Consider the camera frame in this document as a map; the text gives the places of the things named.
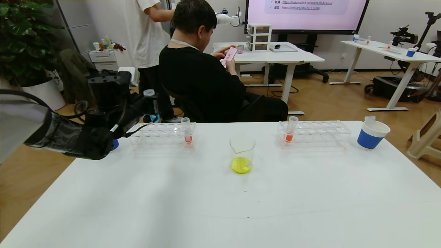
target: black shirt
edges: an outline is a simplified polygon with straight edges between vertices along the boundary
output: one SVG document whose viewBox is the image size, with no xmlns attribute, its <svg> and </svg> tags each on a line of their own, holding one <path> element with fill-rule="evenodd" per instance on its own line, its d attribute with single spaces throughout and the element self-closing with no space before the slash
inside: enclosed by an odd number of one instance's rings
<svg viewBox="0 0 441 248">
<path fill-rule="evenodd" d="M 245 99 L 245 86 L 231 75 L 214 56 L 192 47 L 165 47 L 159 56 L 159 78 L 164 87 L 189 96 L 207 122 L 226 122 L 239 111 Z"/>
</svg>

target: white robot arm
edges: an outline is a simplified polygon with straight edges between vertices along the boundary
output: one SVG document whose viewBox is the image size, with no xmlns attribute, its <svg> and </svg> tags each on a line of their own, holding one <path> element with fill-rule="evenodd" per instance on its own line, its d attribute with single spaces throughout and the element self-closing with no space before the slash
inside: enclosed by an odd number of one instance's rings
<svg viewBox="0 0 441 248">
<path fill-rule="evenodd" d="M 242 16 L 242 12 L 240 11 L 240 8 L 238 8 L 236 15 L 233 16 L 228 16 L 227 14 L 223 14 L 222 12 L 216 13 L 217 24 L 218 25 L 230 24 L 233 27 L 239 27 L 243 25 L 243 22 L 240 19 L 241 16 Z"/>
</svg>

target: cap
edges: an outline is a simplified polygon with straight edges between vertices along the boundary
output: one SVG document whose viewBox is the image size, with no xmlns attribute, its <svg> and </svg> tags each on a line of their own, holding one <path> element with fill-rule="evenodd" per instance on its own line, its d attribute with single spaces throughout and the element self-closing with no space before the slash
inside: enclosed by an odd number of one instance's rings
<svg viewBox="0 0 441 248">
<path fill-rule="evenodd" d="M 155 95 L 155 90 L 154 90 L 154 89 L 148 89 L 148 90 L 145 90 L 145 91 L 144 91 L 144 95 L 145 95 L 146 97 L 154 96 L 154 95 Z"/>
</svg>

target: potted plant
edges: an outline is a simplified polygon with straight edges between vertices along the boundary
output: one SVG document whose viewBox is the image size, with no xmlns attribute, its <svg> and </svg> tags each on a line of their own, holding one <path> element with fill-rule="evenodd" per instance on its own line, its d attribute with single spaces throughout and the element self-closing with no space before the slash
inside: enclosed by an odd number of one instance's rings
<svg viewBox="0 0 441 248">
<path fill-rule="evenodd" d="M 63 27 L 45 21 L 51 15 L 42 10 L 52 7 L 52 0 L 0 1 L 0 74 L 55 110 L 65 102 L 46 70 L 57 65 L 57 38 L 50 31 Z"/>
</svg>

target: display screen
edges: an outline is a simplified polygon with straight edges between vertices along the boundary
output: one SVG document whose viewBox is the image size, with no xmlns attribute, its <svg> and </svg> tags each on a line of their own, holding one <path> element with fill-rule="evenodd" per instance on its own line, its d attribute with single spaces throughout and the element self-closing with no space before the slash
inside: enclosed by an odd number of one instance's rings
<svg viewBox="0 0 441 248">
<path fill-rule="evenodd" d="M 356 31 L 369 0 L 248 0 L 247 23 L 269 23 L 273 30 Z"/>
</svg>

